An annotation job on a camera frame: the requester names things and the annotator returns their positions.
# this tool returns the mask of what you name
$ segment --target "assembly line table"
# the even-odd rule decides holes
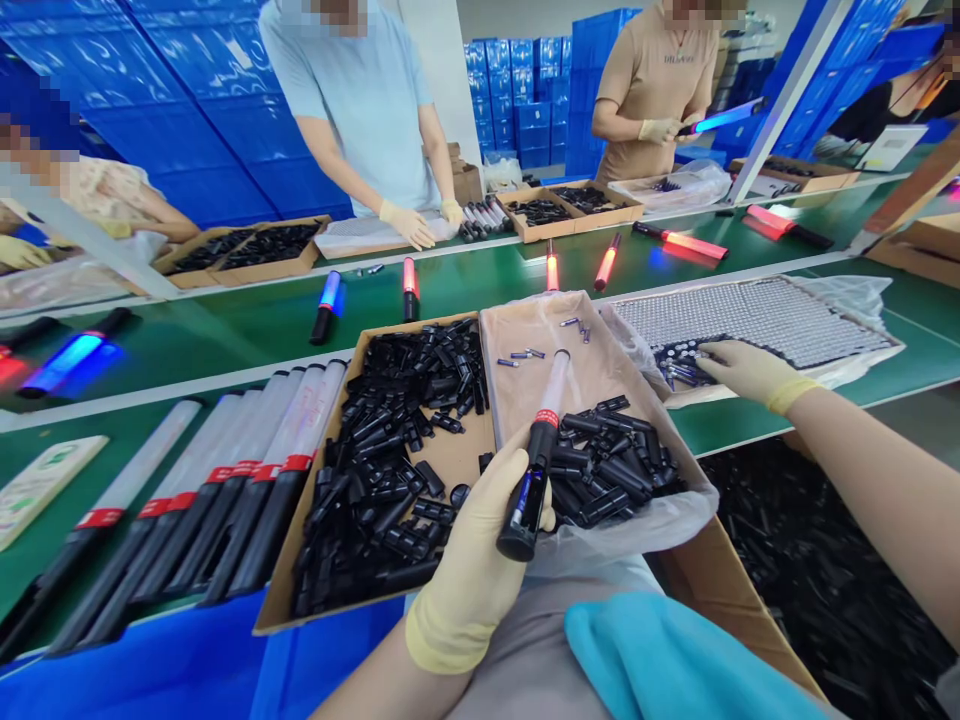
[[[847,247],[864,221],[891,191],[891,185],[838,192],[834,196],[791,202],[803,225]],[[947,197],[934,199],[925,215],[952,209]],[[824,254],[800,242],[771,242],[740,222],[740,218],[703,213],[658,223],[730,248],[717,267],[707,267],[665,252],[659,243],[625,233],[607,292],[595,299],[617,299],[666,288],[738,280],[786,272],[806,277],[859,274],[891,277],[884,293],[883,320],[888,331],[906,343],[904,351],[839,389],[860,405],[875,405],[960,379],[960,290],[911,276],[840,252]],[[615,232],[612,228],[559,238],[560,282],[563,289],[592,288],[600,259]],[[326,353],[349,352],[359,333],[402,321],[400,274],[402,255],[387,257],[383,271],[357,277],[344,273],[346,311],[339,319]],[[331,263],[331,267],[345,263]],[[421,317],[443,317],[481,310],[543,291],[545,244],[523,245],[509,239],[457,247],[447,254],[418,259]],[[111,438],[97,458],[61,493],[18,541],[0,554],[0,616],[6,614],[24,587],[47,565],[63,537],[144,442],[172,405],[185,394],[215,400],[225,390],[260,381],[277,364],[286,366],[313,357],[307,343],[316,312],[323,273],[303,279],[251,286],[230,292],[136,307],[141,318],[120,340],[122,357],[100,378],[79,391],[75,404],[24,417],[23,429],[0,436],[0,477],[11,478],[46,447],[64,440],[103,434]],[[69,319],[85,327],[97,316]],[[52,352],[41,344],[28,360]],[[9,388],[0,405],[24,406]],[[38,418],[45,418],[42,424]],[[671,412],[671,417],[695,455],[745,444],[788,428],[786,421],[740,399],[702,403]],[[187,438],[181,440],[181,446]],[[168,458],[139,507],[173,462]],[[69,608],[79,600],[98,566],[87,568],[59,613],[37,633],[33,645],[52,639]],[[189,605],[185,599],[153,607],[157,615]]]

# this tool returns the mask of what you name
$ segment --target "latex glove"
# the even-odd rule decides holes
[[[26,240],[0,235],[0,263],[15,270],[29,270],[49,265],[50,254]]]
[[[776,355],[739,340],[703,343],[700,350],[726,363],[721,365],[708,358],[697,358],[701,370],[710,373],[740,397],[766,405],[777,415],[786,415],[794,401],[807,390],[821,387]]]
[[[677,137],[677,131],[683,127],[679,120],[664,118],[662,120],[644,120],[640,124],[640,134],[637,140],[652,142],[654,145],[666,145]]]
[[[460,509],[433,579],[407,613],[410,657],[437,675],[460,675],[483,659],[490,636],[520,593],[526,563],[496,548],[510,493],[527,469],[530,428],[514,435],[477,480]],[[540,527],[552,530],[556,514],[547,486]]]
[[[380,205],[380,219],[389,223],[394,230],[417,250],[431,248],[437,239],[430,232],[427,221],[416,210],[397,207],[389,200]]]
[[[463,208],[456,200],[444,200],[440,203],[440,214],[443,219],[456,228],[463,225]]]
[[[688,115],[687,117],[685,117],[685,118],[683,119],[683,122],[681,123],[681,125],[682,125],[683,127],[690,127],[690,126],[693,125],[694,123],[698,123],[698,122],[700,122],[701,120],[703,120],[703,118],[704,118],[703,113],[693,113],[693,115]],[[696,134],[694,134],[694,135],[684,135],[684,136],[682,136],[682,137],[678,137],[678,138],[677,138],[677,144],[678,144],[678,145],[685,145],[685,144],[687,144],[687,143],[693,142],[693,141],[696,140],[698,137],[700,137],[700,133],[696,133]]]

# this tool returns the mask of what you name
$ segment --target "blue towel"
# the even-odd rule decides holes
[[[657,593],[574,605],[564,629],[616,720],[826,717],[733,636]]]

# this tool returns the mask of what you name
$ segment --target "light blue t-shirt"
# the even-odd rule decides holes
[[[294,116],[329,120],[344,159],[380,195],[414,210],[440,207],[423,156],[417,109],[433,97],[399,19],[367,0],[365,37],[336,37],[303,0],[269,0],[260,35]],[[357,217],[373,213],[353,200]]]

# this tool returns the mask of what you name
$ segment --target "person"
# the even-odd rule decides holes
[[[663,0],[621,31],[593,108],[593,134],[608,143],[597,182],[673,170],[677,132],[703,120],[711,101],[720,18],[708,2]]]
[[[376,0],[269,0],[260,34],[307,147],[357,217],[379,217],[417,250],[436,243],[420,211],[462,224],[447,139],[399,19]]]
[[[714,358],[697,361],[703,370],[794,425],[878,552],[960,648],[960,473],[766,351],[700,347]],[[495,541],[527,467],[527,435],[496,455],[433,579],[314,720],[840,717],[656,589],[564,579],[521,593],[525,566]],[[548,493],[541,526],[554,523]],[[938,697],[960,718],[960,665]]]

